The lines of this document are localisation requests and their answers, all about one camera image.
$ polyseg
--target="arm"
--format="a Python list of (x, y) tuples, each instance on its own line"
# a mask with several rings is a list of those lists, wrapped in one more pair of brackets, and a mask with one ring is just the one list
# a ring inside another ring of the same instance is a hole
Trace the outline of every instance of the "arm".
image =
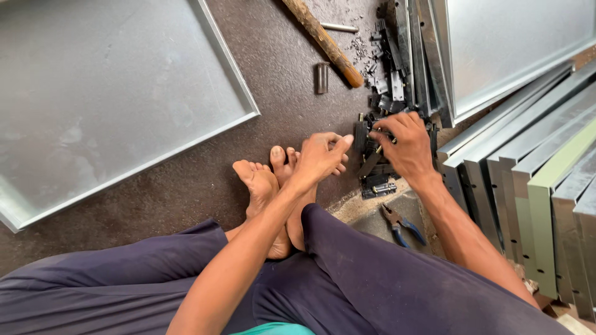
[(448, 259), (494, 281), (538, 308), (509, 262), (443, 185), (441, 176), (433, 168), (430, 140), (418, 113), (390, 116), (374, 125), (374, 129), (378, 128), (387, 129), (398, 139), (397, 144), (392, 144), (384, 134), (371, 133), (371, 137), (383, 146), (383, 153), (395, 171), (406, 179), (428, 210)]
[[(268, 250), (301, 196), (335, 171), (353, 141), (314, 134), (302, 144), (294, 174), (265, 209), (246, 223), (197, 277), (168, 334), (219, 334), (256, 278)], [(332, 150), (328, 143), (336, 142)]]

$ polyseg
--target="navy blue pants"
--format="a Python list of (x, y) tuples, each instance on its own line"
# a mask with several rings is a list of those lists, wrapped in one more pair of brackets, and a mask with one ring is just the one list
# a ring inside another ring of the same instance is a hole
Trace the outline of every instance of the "navy blue pants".
[[(316, 334), (570, 334), (495, 283), (357, 232), (316, 204), (302, 222), (307, 252), (265, 262), (224, 334), (272, 321)], [(0, 279), (0, 333), (164, 334), (226, 243), (210, 219), (31, 263)]]

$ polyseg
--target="hand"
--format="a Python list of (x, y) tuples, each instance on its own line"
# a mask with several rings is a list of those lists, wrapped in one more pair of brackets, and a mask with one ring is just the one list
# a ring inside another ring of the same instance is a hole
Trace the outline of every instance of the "hand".
[(344, 172), (346, 167), (342, 162), (347, 161), (345, 154), (353, 141), (352, 135), (342, 137), (334, 132), (312, 134), (302, 142), (300, 157), (290, 180), (299, 183), (306, 191), (328, 175)]
[(430, 153), (430, 138), (418, 113), (398, 113), (375, 123), (373, 129), (390, 131), (398, 140), (391, 143), (387, 135), (370, 132), (369, 136), (383, 146), (383, 154), (395, 172), (415, 188), (428, 176), (436, 174)]

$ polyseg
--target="green shirt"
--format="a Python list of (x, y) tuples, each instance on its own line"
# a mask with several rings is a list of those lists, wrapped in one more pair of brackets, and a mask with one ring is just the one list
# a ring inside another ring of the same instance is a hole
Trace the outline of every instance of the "green shirt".
[(315, 333), (299, 324), (270, 322), (231, 335), (315, 335)]

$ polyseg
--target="wooden stick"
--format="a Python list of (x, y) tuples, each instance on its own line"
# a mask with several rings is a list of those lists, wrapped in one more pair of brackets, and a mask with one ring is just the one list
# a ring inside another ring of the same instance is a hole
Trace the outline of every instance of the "wooden stick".
[(283, 0), (290, 11), (294, 13), (298, 21), (306, 28), (306, 30), (315, 38), (317, 43), (325, 50), (333, 64), (343, 73), (347, 81), (354, 88), (358, 88), (364, 84), (364, 79), (356, 71), (352, 62), (350, 62), (343, 51), (337, 46), (329, 34), (321, 27), (321, 23), (317, 20), (308, 9), (302, 0)]

